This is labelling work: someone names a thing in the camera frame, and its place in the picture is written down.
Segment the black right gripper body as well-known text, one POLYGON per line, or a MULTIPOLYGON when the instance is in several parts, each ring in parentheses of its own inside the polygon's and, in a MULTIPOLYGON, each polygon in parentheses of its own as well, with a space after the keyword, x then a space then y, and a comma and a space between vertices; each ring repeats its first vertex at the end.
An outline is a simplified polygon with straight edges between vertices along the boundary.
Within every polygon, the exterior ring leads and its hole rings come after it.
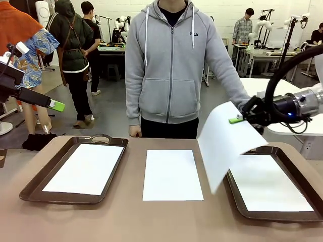
POLYGON ((253 96, 241 109, 244 120, 250 124, 269 126, 277 123, 295 124, 299 122, 298 110, 293 98, 290 95, 279 95, 273 98, 273 105, 276 110, 286 115, 288 119, 278 117, 272 112, 265 98, 253 96))

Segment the white A4 paper sheet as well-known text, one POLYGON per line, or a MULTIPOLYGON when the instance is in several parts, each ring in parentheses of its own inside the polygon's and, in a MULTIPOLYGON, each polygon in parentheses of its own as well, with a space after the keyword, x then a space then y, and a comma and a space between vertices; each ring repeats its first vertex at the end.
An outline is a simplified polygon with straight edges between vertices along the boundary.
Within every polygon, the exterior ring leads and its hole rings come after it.
POLYGON ((122 151, 121 146, 79 145, 43 191, 101 195, 122 151))
POLYGON ((230 172, 248 211, 313 211, 270 155, 242 155, 230 172))
POLYGON ((203 201, 192 150, 148 150, 143 201, 203 201))
POLYGON ((228 170, 242 154, 267 145, 267 141, 248 121, 229 123, 230 118, 239 114, 230 101, 215 107, 197 139, 212 194, 216 193, 228 170))

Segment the person's right forearm grey sleeve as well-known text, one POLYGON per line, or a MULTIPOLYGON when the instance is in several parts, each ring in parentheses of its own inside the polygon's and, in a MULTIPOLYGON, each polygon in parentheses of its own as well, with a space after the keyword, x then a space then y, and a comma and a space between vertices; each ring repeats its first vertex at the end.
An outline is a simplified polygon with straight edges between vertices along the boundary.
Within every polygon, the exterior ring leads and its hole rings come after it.
POLYGON ((139 125, 140 108, 139 97, 142 91, 142 78, 132 77, 126 74, 126 114, 129 126, 139 125))

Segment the white rounded table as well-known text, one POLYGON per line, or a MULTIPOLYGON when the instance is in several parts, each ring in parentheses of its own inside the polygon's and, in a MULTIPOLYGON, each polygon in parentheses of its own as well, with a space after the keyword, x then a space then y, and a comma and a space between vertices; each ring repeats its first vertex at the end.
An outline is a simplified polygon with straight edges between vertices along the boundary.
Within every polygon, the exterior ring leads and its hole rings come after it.
MULTIPOLYGON (((250 97, 256 95, 258 92, 265 91, 269 82, 269 79, 262 78, 241 78, 240 80, 250 97)), ((285 95, 286 93, 297 93, 305 89, 306 88, 300 89, 285 80, 281 80, 275 89, 274 96, 285 95)), ((295 135, 287 127, 281 124, 272 124, 268 126, 267 129, 277 135, 295 135)), ((312 121, 308 123, 306 131, 302 133, 301 136, 323 137, 323 114, 314 116, 312 121)))

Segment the white round stand base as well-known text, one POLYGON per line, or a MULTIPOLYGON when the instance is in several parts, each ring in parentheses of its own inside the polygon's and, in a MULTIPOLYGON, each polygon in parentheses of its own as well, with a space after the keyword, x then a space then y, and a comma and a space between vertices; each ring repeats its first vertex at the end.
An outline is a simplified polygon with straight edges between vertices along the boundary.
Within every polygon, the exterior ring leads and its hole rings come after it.
POLYGON ((0 136, 9 133, 13 129, 13 125, 9 122, 0 122, 0 136))

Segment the long grey background table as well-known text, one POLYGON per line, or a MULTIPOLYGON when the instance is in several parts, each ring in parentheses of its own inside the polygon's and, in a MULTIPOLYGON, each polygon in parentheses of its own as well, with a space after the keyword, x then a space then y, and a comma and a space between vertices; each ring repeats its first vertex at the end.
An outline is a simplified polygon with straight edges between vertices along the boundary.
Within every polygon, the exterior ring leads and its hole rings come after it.
POLYGON ((270 51, 267 49, 251 49, 250 46, 234 45, 239 50, 236 56, 235 68, 240 77, 251 78, 255 76, 253 71, 256 62, 265 62, 264 72, 267 72, 271 63, 278 66, 283 61, 282 51, 270 51))

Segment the brown wooden board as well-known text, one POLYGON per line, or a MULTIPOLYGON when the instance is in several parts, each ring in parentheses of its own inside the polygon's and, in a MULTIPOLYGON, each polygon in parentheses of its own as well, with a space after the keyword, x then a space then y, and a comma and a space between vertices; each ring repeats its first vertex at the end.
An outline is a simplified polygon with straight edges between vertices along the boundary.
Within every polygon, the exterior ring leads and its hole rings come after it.
POLYGON ((7 149, 0 150, 0 169, 4 167, 7 151, 7 149))

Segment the person in dark green jacket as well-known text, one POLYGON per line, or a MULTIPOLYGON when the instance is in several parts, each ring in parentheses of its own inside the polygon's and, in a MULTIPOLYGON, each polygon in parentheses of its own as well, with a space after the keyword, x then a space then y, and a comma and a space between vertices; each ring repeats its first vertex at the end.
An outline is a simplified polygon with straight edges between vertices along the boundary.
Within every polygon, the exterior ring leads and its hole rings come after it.
POLYGON ((62 82, 72 95, 77 112, 73 127, 79 129, 94 120, 87 95, 89 62, 84 50, 93 39, 93 30, 75 12, 70 0, 56 0, 55 13, 50 16, 46 29, 59 42, 57 53, 62 82))

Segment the person in grey hoodie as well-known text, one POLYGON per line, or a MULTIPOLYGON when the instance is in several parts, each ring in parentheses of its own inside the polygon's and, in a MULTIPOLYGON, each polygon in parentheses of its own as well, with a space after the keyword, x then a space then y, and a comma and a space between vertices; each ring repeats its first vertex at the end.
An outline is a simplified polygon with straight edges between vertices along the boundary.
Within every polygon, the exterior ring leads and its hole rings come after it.
POLYGON ((211 17, 191 0, 154 0, 133 18, 125 76, 142 78, 141 138, 196 138, 205 65, 214 74, 235 69, 211 17))

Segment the black tripod pole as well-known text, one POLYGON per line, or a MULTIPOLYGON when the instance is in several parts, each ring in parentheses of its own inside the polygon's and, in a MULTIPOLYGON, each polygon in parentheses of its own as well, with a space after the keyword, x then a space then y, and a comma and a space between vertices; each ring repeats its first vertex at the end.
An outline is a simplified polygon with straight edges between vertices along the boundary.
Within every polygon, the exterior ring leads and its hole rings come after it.
POLYGON ((291 41, 291 38, 292 38, 292 33, 293 33, 293 30, 294 30, 294 27, 296 25, 296 23, 298 22, 298 20, 296 19, 296 17, 292 17, 291 20, 290 20, 290 23, 289 23, 289 28, 288 28, 288 31, 287 31, 287 39, 284 41, 285 45, 284 45, 284 48, 283 48, 283 53, 279 59, 279 65, 278 67, 275 69, 275 74, 281 69, 282 65, 284 64, 285 62, 285 58, 287 56, 287 52, 288 52, 288 49, 290 47, 290 41, 291 41))

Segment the person in checked shirt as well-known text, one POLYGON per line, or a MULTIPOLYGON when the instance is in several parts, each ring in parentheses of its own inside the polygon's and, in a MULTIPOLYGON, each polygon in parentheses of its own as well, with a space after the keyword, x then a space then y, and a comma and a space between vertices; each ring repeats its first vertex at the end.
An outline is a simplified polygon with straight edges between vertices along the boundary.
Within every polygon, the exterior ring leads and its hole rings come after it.
POLYGON ((234 26, 232 44, 248 44, 249 34, 252 33, 253 24, 251 17, 254 15, 254 9, 248 8, 244 17, 238 19, 234 26))

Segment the dark stool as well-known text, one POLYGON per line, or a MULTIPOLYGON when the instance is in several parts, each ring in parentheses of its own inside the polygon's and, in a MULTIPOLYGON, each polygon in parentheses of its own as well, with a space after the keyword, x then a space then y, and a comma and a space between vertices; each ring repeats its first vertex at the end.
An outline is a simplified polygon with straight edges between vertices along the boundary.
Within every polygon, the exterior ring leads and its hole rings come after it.
POLYGON ((107 80, 114 80, 114 81, 120 81, 121 76, 119 73, 119 67, 118 65, 108 65, 107 66, 107 72, 106 72, 107 80))

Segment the person in black t-shirt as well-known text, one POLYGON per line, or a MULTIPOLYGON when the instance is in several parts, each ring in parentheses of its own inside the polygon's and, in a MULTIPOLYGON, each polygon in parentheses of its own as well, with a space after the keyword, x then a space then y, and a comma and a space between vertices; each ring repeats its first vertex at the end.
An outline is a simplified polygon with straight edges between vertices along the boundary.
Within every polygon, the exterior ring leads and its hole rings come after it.
POLYGON ((97 96, 100 94, 100 90, 98 89, 100 75, 98 46, 100 44, 101 34, 98 25, 93 22, 94 6, 92 3, 84 1, 81 4, 81 9, 83 12, 83 20, 93 30, 93 38, 84 46, 84 49, 87 53, 87 59, 91 68, 91 95, 97 96))

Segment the cluttered background workbench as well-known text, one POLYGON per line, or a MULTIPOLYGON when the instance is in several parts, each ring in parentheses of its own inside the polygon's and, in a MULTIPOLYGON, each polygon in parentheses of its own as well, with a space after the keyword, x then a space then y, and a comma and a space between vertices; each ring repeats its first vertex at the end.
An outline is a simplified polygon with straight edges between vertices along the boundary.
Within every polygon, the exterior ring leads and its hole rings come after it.
POLYGON ((99 46, 99 60, 101 70, 107 72, 108 65, 117 65, 119 73, 125 73, 125 48, 115 46, 99 46))

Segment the seated person in black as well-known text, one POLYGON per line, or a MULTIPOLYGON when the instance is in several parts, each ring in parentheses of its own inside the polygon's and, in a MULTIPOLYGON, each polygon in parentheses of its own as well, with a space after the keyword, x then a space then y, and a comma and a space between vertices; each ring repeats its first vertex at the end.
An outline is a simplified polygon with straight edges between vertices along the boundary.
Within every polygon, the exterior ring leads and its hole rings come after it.
POLYGON ((323 41, 323 22, 320 23, 317 30, 312 32, 310 44, 318 45, 320 41, 323 41))

